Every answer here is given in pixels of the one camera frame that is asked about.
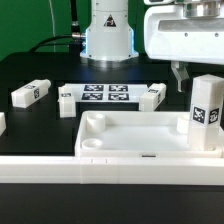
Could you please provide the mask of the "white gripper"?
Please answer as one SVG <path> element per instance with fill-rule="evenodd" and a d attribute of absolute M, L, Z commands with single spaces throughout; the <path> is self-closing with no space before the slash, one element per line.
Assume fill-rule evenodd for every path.
<path fill-rule="evenodd" d="M 179 92 L 187 62 L 224 64 L 224 0 L 143 0 L 144 47 L 151 59 L 169 60 Z"/>

